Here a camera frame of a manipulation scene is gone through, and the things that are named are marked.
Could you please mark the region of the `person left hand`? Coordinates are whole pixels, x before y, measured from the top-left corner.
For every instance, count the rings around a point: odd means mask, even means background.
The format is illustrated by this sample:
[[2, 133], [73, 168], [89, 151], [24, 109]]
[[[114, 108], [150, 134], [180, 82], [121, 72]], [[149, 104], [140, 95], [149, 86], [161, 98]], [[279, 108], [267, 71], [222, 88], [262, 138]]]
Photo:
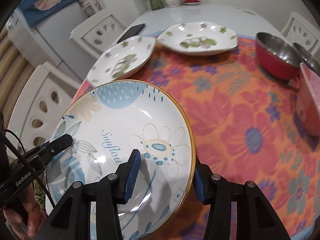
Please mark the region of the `person left hand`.
[[11, 226], [11, 229], [17, 239], [34, 239], [47, 217], [35, 199], [33, 188], [31, 186], [27, 186], [25, 190], [26, 195], [23, 205], [28, 213], [27, 229], [22, 229], [21, 224], [23, 219], [17, 212], [7, 207], [4, 208], [3, 212], [5, 219]]

